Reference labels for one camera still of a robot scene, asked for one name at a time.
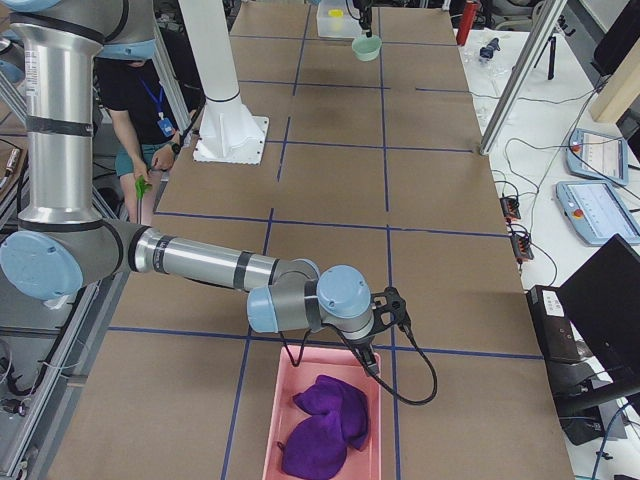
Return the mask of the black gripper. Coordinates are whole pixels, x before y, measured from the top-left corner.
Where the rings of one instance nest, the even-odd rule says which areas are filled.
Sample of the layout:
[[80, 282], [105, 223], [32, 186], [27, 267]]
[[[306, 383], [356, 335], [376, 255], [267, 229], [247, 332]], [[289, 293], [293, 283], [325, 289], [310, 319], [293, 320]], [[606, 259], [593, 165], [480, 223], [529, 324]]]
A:
[[362, 332], [344, 332], [346, 344], [360, 356], [363, 368], [368, 375], [379, 375], [380, 369], [372, 342], [374, 334]]
[[361, 16], [361, 29], [362, 33], [371, 38], [372, 33], [372, 0], [353, 0], [354, 7], [358, 10], [359, 15]]

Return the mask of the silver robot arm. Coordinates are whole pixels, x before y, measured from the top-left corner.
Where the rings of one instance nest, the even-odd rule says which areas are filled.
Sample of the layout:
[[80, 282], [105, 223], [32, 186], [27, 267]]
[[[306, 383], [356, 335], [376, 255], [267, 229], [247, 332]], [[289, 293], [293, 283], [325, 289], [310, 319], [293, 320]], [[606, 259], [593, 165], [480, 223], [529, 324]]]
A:
[[1, 246], [1, 267], [20, 292], [52, 300], [119, 272], [158, 272], [243, 291], [253, 330], [330, 328], [369, 375], [380, 308], [349, 266], [320, 272], [102, 217], [92, 204], [93, 61], [155, 51], [149, 1], [12, 1], [25, 48], [30, 200]]

